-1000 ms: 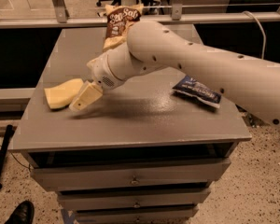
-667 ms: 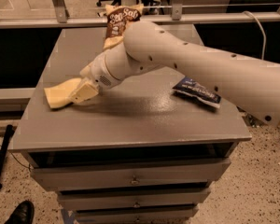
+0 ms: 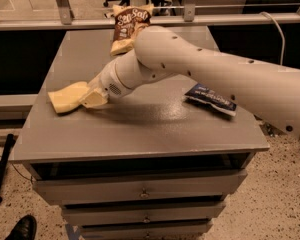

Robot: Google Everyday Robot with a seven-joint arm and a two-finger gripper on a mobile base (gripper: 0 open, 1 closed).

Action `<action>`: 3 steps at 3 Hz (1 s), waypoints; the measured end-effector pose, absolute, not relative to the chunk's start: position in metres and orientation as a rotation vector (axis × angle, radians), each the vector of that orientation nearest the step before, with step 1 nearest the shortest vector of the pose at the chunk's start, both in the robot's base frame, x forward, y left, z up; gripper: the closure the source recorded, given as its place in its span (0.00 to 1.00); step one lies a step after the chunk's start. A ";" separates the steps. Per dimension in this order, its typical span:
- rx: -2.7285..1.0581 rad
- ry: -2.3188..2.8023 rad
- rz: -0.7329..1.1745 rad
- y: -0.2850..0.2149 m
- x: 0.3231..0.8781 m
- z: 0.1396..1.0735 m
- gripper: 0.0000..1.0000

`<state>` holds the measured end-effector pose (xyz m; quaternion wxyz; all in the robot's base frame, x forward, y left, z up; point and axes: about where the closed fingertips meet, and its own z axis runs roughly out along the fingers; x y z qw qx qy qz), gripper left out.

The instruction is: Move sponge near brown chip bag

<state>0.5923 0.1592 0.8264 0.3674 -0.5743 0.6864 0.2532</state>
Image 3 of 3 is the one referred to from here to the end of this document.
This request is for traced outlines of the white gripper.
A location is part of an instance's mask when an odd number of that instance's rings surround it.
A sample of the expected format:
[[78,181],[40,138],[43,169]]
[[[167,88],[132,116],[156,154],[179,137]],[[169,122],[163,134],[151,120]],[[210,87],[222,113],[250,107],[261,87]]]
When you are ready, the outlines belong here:
[[132,69],[132,63],[119,58],[112,60],[88,82],[87,87],[80,89],[79,103],[86,108],[95,108],[106,104],[108,96],[119,99],[130,94],[132,89],[128,87],[127,76]]

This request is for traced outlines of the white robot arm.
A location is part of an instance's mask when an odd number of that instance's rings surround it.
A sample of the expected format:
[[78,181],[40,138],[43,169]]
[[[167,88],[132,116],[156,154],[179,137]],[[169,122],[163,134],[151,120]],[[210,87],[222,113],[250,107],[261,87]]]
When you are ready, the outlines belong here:
[[200,48],[160,26],[142,30],[134,49],[88,84],[80,103],[100,106],[170,74],[187,76],[300,138],[300,69]]

